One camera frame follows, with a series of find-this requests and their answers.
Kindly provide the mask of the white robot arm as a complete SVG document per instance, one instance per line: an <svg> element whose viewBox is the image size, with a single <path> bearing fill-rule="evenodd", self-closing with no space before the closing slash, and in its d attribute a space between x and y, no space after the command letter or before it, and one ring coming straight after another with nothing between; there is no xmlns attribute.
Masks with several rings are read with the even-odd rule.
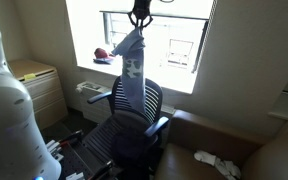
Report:
<svg viewBox="0 0 288 180"><path fill-rule="evenodd" d="M32 98L8 67L0 32L0 180L60 180L35 120Z"/></svg>

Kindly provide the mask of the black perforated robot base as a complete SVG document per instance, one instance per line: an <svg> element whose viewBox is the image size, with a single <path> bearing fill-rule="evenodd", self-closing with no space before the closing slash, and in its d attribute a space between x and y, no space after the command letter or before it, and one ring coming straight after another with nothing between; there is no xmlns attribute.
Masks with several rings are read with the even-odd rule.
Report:
<svg viewBox="0 0 288 180"><path fill-rule="evenodd" d="M112 162L91 169L93 160L82 144L82 135L83 131L78 130L61 140L46 143L48 151L61 165L58 180L117 180L112 174Z"/></svg>

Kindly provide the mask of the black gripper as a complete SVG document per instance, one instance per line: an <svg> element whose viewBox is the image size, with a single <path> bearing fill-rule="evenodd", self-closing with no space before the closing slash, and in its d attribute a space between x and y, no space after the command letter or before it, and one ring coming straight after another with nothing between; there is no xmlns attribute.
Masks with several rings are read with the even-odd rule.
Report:
<svg viewBox="0 0 288 180"><path fill-rule="evenodd" d="M127 13L128 18L134 27L139 26L139 22L140 22L139 13L142 13L141 14L141 27L142 28L147 27L153 21L153 17L149 13L150 4L151 4L151 0L135 0L134 1L134 6L133 6L132 11Z"/></svg>

